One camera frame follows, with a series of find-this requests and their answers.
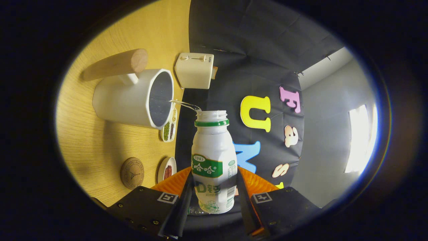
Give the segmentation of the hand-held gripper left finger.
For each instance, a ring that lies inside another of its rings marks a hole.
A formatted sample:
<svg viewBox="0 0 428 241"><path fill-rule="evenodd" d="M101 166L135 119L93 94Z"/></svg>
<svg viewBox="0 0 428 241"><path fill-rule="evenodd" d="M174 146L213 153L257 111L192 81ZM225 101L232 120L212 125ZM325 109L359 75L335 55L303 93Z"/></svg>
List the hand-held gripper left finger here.
<svg viewBox="0 0 428 241"><path fill-rule="evenodd" d="M106 210L143 234L158 240L176 240L183 235L193 187L188 167L152 188L134 188Z"/></svg>

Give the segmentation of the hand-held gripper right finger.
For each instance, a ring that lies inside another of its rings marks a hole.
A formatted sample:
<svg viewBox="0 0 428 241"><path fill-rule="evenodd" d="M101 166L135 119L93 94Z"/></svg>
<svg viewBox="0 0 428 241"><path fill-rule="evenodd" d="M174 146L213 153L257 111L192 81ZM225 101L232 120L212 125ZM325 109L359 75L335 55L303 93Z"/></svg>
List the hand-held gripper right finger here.
<svg viewBox="0 0 428 241"><path fill-rule="evenodd" d="M321 208L293 187L278 188L241 167L237 168L236 180L249 236L286 235L321 213Z"/></svg>

